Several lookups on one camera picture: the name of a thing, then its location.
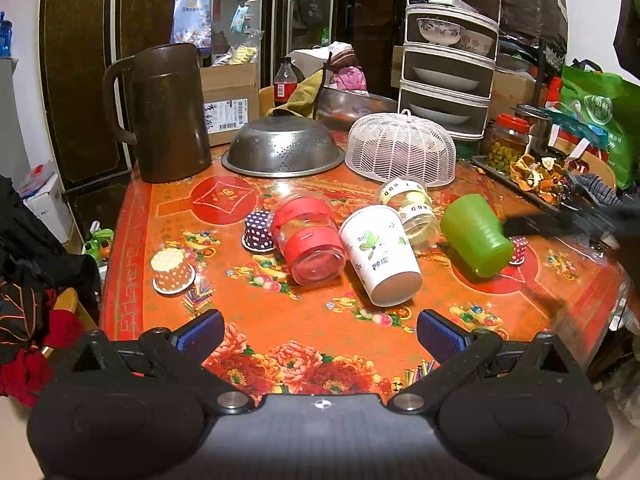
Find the brown pitcher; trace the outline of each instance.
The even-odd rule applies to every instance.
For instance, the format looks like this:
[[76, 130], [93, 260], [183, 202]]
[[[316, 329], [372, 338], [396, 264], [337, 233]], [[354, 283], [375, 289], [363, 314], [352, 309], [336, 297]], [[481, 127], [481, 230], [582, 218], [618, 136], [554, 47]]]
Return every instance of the brown pitcher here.
[[[120, 127], [114, 83], [124, 74], [131, 131]], [[148, 48], [108, 67], [102, 78], [107, 124], [135, 146], [146, 182], [180, 180], [211, 165], [204, 120], [198, 49], [191, 43]]]

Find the green basket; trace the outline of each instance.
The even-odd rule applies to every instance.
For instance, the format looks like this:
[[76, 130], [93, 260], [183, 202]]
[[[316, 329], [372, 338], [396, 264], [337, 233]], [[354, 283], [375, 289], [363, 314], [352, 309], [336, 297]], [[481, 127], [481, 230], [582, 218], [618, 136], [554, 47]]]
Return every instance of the green basket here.
[[458, 140], [453, 139], [456, 145], [456, 160], [469, 160], [478, 154], [480, 150], [480, 140]]

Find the yellow cloth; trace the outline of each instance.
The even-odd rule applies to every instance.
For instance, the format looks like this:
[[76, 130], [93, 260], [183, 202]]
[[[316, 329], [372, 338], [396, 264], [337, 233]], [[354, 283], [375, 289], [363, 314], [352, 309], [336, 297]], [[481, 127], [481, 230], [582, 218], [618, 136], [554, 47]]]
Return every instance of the yellow cloth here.
[[322, 70], [318, 70], [298, 84], [285, 104], [269, 110], [267, 117], [273, 115], [297, 115], [298, 117], [313, 119], [314, 103], [321, 84]]

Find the green shopping bag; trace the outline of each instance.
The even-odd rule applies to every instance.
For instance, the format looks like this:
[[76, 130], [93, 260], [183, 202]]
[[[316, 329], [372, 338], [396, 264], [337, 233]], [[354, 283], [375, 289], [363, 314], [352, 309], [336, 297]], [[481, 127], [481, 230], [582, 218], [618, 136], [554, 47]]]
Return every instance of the green shopping bag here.
[[[597, 72], [585, 70], [587, 65]], [[640, 154], [640, 87], [591, 61], [574, 60], [573, 67], [562, 68], [560, 101], [564, 113], [606, 132], [609, 165], [618, 187], [626, 189]]]

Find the table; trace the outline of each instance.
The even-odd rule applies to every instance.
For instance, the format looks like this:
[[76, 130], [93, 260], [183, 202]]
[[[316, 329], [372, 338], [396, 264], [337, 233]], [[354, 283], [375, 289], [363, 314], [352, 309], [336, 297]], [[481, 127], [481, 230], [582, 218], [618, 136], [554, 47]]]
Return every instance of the table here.
[[[344, 135], [335, 135], [344, 147]], [[306, 189], [331, 199], [341, 224], [370, 202], [379, 184], [344, 164], [293, 180], [239, 176], [220, 164], [225, 150], [213, 148], [213, 165], [179, 182], [151, 185], [133, 177], [102, 301], [102, 328], [110, 338], [134, 339], [156, 326], [174, 330], [217, 308], [225, 318], [225, 339], [204, 366], [256, 400], [266, 393], [363, 392], [387, 400], [406, 383], [407, 370], [431, 360], [415, 336], [424, 308], [469, 329], [473, 325], [462, 314], [479, 305], [497, 317], [491, 329], [511, 340], [553, 330], [583, 365], [599, 346], [624, 272], [557, 239], [530, 238], [524, 263], [490, 280], [470, 275], [441, 243], [418, 254], [424, 276], [420, 293], [386, 310], [370, 303], [350, 264], [327, 285], [296, 285], [272, 254], [252, 255], [242, 248], [245, 216]], [[455, 181], [430, 191], [436, 215], [472, 192], [482, 194], [500, 218], [535, 211], [513, 191], [459, 162]], [[149, 262], [167, 246], [182, 248], [197, 272], [196, 286], [178, 297], [161, 296], [152, 287]]]

